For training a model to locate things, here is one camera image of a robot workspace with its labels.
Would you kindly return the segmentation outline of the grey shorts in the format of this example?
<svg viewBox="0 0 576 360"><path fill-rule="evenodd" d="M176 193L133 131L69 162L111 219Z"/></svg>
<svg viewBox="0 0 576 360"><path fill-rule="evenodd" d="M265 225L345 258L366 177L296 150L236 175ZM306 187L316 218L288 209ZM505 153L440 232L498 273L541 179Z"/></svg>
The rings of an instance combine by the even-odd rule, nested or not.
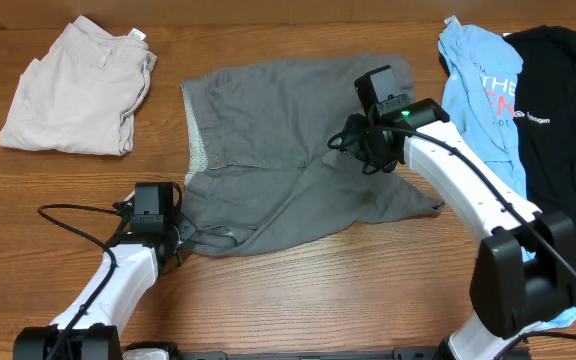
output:
<svg viewBox="0 0 576 360"><path fill-rule="evenodd" d="M441 200L394 173L365 175L328 140L362 107L354 81L388 65L406 95L397 54L287 59L229 67L182 83L190 164L182 211L186 248L249 256L317 240L353 223L438 215Z"/></svg>

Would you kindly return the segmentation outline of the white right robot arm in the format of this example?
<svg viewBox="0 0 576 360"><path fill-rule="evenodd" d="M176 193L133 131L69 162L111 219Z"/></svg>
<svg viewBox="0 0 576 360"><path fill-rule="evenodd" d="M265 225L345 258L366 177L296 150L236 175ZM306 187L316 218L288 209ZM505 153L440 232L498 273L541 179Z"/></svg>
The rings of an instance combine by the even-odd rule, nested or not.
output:
<svg viewBox="0 0 576 360"><path fill-rule="evenodd" d="M407 164L454 209L478 250L469 289L473 314L436 347L404 347L396 359L526 359L518 344L576 303L576 234L508 188L463 142L434 100L365 100L331 149L351 152L365 174Z"/></svg>

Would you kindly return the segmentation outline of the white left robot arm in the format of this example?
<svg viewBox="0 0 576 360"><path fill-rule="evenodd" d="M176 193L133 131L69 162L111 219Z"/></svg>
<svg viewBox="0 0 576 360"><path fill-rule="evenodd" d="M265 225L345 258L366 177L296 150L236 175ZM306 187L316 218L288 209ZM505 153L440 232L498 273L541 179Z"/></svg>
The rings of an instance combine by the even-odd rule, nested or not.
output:
<svg viewBox="0 0 576 360"><path fill-rule="evenodd" d="M14 341L19 359L178 359L174 343L146 341L124 351L121 335L136 305L160 275L181 265L181 248L196 232L184 216L161 232L134 230L123 218L102 245L101 264L77 299L43 327L26 327Z"/></svg>

